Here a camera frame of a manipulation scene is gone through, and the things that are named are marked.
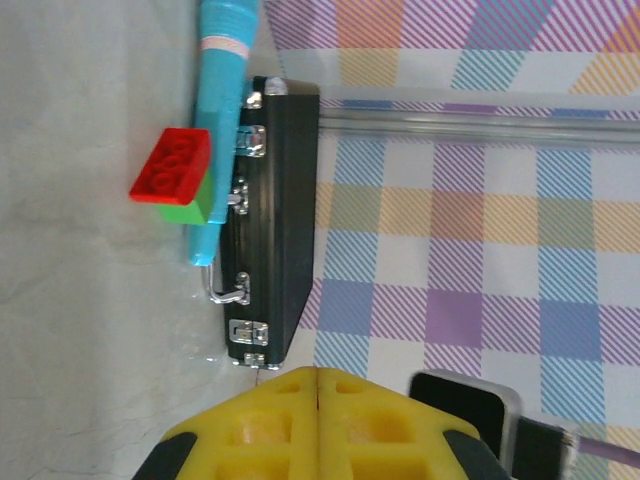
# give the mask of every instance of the metal rail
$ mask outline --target metal rail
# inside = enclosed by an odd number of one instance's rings
[[[410,135],[463,142],[640,147],[640,122],[323,108],[320,127],[360,135]]]

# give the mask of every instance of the white surface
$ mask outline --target white surface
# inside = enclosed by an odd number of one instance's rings
[[[255,382],[181,230],[127,200],[188,122],[195,5],[0,2],[3,480],[130,478],[170,426]]]

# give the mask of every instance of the lego stud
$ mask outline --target lego stud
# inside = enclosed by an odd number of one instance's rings
[[[184,164],[183,155],[168,155],[162,159],[161,165],[165,171],[182,170]]]
[[[175,178],[170,173],[157,173],[151,178],[151,188],[158,193],[170,193],[175,185]]]
[[[191,140],[189,140],[187,137],[177,138],[171,144],[171,151],[181,155],[187,155],[191,153],[192,148],[193,148],[193,144]]]

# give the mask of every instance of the black object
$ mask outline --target black object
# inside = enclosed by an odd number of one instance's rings
[[[176,480],[198,437],[185,432],[157,444],[132,480]]]
[[[420,372],[411,379],[409,397],[469,422],[493,455],[500,458],[505,406],[499,396]]]
[[[567,448],[562,428],[520,417],[513,459],[514,478],[561,479]]]
[[[236,156],[234,178],[248,186],[248,214],[231,211],[222,229],[222,284],[250,277],[250,303],[225,305],[229,355],[238,364],[277,368],[285,359],[313,281],[315,190],[318,158],[318,87],[255,77],[261,108],[244,108],[240,124],[266,130],[262,157]],[[234,335],[240,321],[266,325],[261,341]]]
[[[482,440],[456,430],[444,432],[444,438],[469,480],[510,480],[511,477]]]

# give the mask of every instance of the checkered tablecloth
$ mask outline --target checkered tablecloth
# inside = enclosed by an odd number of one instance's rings
[[[323,135],[287,369],[447,368],[640,448],[640,155]],[[578,478],[638,478],[583,456]]]
[[[637,0],[264,5],[258,49],[327,107],[640,120]],[[640,450],[639,185],[639,152],[324,134],[286,369],[483,376]],[[577,478],[640,472],[582,456]]]

